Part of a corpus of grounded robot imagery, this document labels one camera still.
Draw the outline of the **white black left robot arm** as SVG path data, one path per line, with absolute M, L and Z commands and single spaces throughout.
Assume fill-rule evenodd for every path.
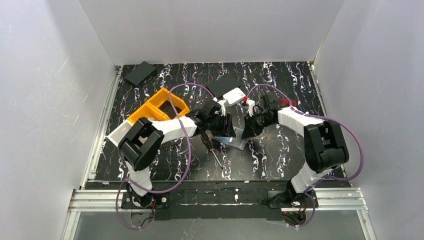
M 189 140 L 198 135 L 206 140 L 207 131 L 217 137 L 236 137 L 231 115 L 213 100 L 176 119 L 150 121 L 140 117 L 136 120 L 117 145 L 128 168 L 131 192 L 139 197 L 148 193 L 164 194 L 165 190 L 153 190 L 149 168 L 161 145 L 181 138 Z

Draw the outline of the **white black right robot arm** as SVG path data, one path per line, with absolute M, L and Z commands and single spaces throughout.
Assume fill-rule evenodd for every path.
M 247 108 L 243 139 L 256 137 L 265 127 L 276 124 L 303 137 L 305 163 L 290 180 L 285 193 L 294 197 L 310 191 L 316 182 L 349 160 L 341 126 L 335 121 L 308 116 L 273 93 L 264 95 L 260 104 L 245 96 L 241 105 Z

